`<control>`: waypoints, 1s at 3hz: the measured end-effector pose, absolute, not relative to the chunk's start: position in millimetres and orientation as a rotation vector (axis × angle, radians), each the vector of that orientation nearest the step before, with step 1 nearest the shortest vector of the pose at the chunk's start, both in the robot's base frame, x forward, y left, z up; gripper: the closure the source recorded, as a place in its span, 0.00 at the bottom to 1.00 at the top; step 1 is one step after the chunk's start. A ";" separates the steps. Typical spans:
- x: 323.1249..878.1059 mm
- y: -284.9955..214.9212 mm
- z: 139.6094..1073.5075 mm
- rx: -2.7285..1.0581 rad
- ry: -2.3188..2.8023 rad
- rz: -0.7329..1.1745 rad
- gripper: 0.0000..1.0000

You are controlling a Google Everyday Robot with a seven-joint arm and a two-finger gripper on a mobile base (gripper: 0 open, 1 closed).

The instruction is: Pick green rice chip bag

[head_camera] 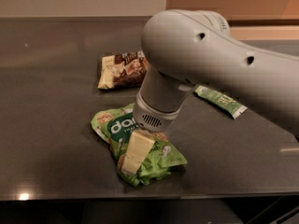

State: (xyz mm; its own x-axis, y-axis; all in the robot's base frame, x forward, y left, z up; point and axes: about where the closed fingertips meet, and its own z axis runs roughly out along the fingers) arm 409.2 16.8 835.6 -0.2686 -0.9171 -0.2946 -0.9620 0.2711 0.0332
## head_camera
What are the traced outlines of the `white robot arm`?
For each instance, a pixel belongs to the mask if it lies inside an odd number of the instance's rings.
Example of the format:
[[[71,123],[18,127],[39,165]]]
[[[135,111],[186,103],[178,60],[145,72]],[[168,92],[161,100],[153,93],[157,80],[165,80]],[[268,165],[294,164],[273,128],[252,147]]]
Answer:
[[[141,48],[149,62],[133,108],[141,128],[165,131],[202,85],[299,134],[299,59],[235,40],[221,14],[162,11],[145,24]]]

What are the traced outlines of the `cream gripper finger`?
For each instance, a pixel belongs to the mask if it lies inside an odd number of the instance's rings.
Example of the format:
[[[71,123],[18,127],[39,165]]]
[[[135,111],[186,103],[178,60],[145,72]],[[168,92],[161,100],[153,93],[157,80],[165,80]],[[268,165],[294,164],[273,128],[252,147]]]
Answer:
[[[135,175],[150,153],[155,140],[143,130],[133,131],[126,153],[121,157],[121,171],[127,175]]]

